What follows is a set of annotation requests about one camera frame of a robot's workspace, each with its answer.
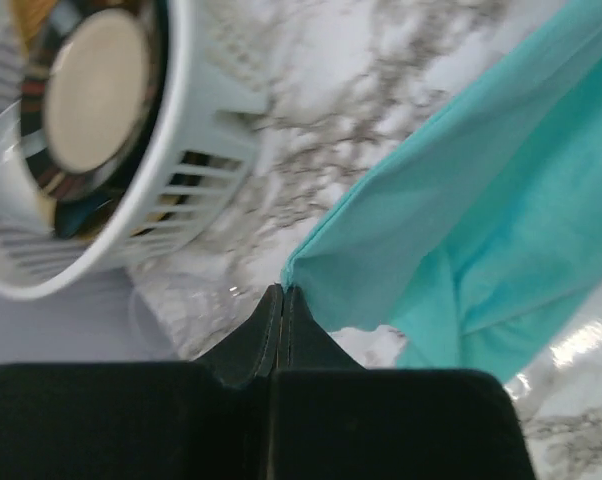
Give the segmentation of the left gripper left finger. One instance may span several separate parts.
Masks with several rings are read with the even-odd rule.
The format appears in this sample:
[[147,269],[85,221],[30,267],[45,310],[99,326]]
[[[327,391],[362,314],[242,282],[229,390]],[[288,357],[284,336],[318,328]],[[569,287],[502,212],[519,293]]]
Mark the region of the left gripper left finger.
[[243,388],[267,377],[280,341],[283,306],[282,287],[270,285],[252,314],[194,364],[229,388]]

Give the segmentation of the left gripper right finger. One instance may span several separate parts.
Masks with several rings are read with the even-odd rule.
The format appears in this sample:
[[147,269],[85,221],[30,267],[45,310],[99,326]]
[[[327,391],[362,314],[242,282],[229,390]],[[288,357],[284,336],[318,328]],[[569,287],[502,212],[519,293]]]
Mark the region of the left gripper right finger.
[[314,320],[302,290],[291,287],[284,297],[278,369],[362,371],[363,367]]

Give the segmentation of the teal t shirt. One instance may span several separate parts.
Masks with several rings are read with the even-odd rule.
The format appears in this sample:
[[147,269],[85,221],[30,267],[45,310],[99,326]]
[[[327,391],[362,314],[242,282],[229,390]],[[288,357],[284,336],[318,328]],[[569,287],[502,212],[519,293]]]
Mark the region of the teal t shirt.
[[602,281],[602,1],[571,1],[374,166],[288,259],[325,329],[508,381]]

